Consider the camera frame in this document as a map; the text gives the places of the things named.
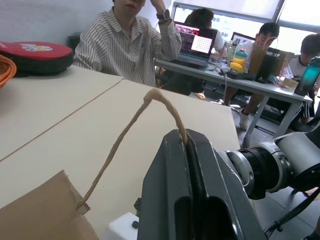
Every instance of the brown paper bag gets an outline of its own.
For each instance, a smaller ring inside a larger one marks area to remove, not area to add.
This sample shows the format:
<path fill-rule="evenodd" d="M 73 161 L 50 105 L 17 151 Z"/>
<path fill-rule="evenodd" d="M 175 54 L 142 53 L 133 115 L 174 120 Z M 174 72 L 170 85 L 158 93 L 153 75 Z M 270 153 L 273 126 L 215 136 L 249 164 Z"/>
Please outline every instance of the brown paper bag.
<path fill-rule="evenodd" d="M 84 198 L 81 198 L 70 183 L 65 172 L 61 171 L 0 209 L 0 240 L 97 240 L 94 229 L 83 216 L 90 209 L 86 202 L 112 161 L 122 139 L 152 100 L 166 106 L 186 145 L 187 132 L 177 110 L 158 89 L 153 88 L 145 95 L 142 106 L 117 138 Z"/>
<path fill-rule="evenodd" d="M 0 209 L 0 239 L 97 240 L 83 216 L 90 208 L 84 204 L 77 209 L 80 200 L 80 194 L 61 171 Z"/>
<path fill-rule="evenodd" d="M 252 53 L 251 53 L 251 60 L 250 65 L 248 68 L 248 73 L 256 75 L 260 69 L 260 66 L 262 64 L 262 61 L 266 55 L 267 48 L 263 46 L 253 45 Z M 280 51 L 280 58 L 278 61 L 278 64 L 276 66 L 276 69 L 271 74 L 274 76 L 279 76 L 281 69 L 283 68 L 285 59 L 287 56 L 287 52 Z"/>

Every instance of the beige tabletop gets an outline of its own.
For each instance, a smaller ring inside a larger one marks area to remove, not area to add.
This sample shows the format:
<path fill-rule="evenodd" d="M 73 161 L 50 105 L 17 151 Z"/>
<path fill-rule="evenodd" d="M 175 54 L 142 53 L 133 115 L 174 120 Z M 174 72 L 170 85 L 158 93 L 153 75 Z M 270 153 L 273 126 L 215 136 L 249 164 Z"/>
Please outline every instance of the beige tabletop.
<path fill-rule="evenodd" d="M 57 76 L 10 80 L 0 89 L 0 161 L 121 79 L 71 66 Z"/>
<path fill-rule="evenodd" d="M 151 87 L 122 80 L 0 163 L 0 208 L 65 170 L 84 195 L 116 138 L 143 103 Z M 207 136 L 216 150 L 239 149 L 229 107 L 162 91 L 186 128 Z M 88 200 L 85 215 L 101 238 L 108 223 L 134 213 L 144 176 L 163 137 L 176 129 L 162 103 L 152 101 L 124 137 L 115 157 Z"/>

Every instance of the twisted paper handle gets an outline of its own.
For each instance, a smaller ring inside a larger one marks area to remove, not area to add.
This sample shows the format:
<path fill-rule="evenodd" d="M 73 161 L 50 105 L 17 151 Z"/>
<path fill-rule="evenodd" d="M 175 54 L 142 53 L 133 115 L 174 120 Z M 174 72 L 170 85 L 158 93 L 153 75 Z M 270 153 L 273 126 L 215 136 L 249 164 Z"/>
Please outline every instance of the twisted paper handle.
<path fill-rule="evenodd" d="M 132 127 L 132 125 L 137 121 L 137 119 L 143 113 L 143 111 L 149 106 L 149 104 L 151 103 L 152 100 L 159 101 L 159 102 L 163 103 L 166 106 L 166 109 L 171 113 L 171 115 L 175 119 L 176 126 L 178 127 L 178 129 L 180 131 L 180 134 L 181 134 L 182 141 L 183 141 L 184 145 L 187 144 L 187 142 L 188 142 L 187 132 L 186 132 L 185 126 L 182 123 L 181 118 L 180 118 L 176 108 L 172 105 L 172 103 L 167 98 L 165 98 L 165 96 L 158 89 L 156 89 L 156 88 L 151 89 L 144 96 L 142 106 L 138 109 L 138 111 L 135 113 L 135 115 L 133 116 L 133 118 L 131 119 L 129 124 L 124 128 L 124 130 L 121 132 L 121 134 L 118 136 L 117 140 L 113 144 L 113 146 L 112 146 L 112 148 L 110 150 L 110 153 L 109 153 L 108 157 L 105 160 L 105 163 L 103 164 L 103 166 L 102 166 L 101 170 L 99 171 L 98 175 L 95 177 L 95 179 L 94 179 L 89 191 L 85 194 L 84 198 L 82 198 L 82 200 L 80 202 L 78 202 L 77 208 L 80 208 L 89 199 L 89 197 L 91 196 L 91 194 L 94 191 L 95 187 L 97 186 L 100 178 L 102 177 L 104 171 L 109 166 L 109 164 L 111 163 L 112 159 L 114 158 L 114 156 L 116 154 L 116 151 L 117 151 L 121 141 L 124 139 L 124 136 L 127 134 L 129 129 Z"/>

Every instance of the black hair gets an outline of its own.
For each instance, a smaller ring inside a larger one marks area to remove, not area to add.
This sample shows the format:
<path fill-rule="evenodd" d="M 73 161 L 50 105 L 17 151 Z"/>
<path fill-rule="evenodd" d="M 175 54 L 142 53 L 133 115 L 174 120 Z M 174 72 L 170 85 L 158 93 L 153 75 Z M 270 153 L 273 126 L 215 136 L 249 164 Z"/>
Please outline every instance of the black hair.
<path fill-rule="evenodd" d="M 193 25 L 198 28 L 208 28 L 214 18 L 214 12 L 207 8 L 200 8 L 193 10 L 192 13 L 186 18 L 186 24 Z"/>
<path fill-rule="evenodd" d="M 267 22 L 262 25 L 259 30 L 259 34 L 268 35 L 271 34 L 272 37 L 278 37 L 280 32 L 280 27 L 275 22 Z"/>
<path fill-rule="evenodd" d="M 320 34 L 310 34 L 306 36 L 301 44 L 301 53 L 315 56 L 320 53 Z"/>

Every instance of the wristwatch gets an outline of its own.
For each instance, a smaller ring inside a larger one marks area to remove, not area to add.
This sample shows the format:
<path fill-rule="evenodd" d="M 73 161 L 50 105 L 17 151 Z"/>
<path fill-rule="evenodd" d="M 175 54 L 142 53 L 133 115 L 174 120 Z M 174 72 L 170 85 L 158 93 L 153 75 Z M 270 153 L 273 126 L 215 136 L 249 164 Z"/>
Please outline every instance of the wristwatch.
<path fill-rule="evenodd" d="M 169 9 L 165 9 L 161 14 L 156 14 L 156 17 L 159 20 L 169 20 L 170 19 L 170 11 Z"/>

